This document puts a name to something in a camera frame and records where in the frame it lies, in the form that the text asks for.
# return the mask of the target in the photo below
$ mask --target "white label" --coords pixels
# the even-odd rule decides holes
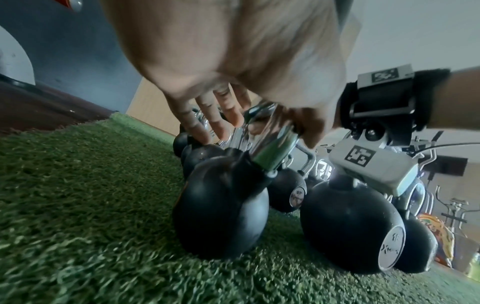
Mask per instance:
[[[389,270],[400,258],[405,245],[405,228],[402,226],[394,227],[390,230],[378,253],[378,265],[382,271]]]
[[[302,187],[297,187],[290,194],[290,206],[293,208],[299,208],[304,201],[307,191]]]

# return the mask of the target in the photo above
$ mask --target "artificial turf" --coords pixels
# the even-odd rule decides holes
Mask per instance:
[[[1,138],[0,303],[479,303],[480,284],[438,267],[337,270],[275,211],[252,252],[195,258],[171,223],[172,141],[121,114]]]

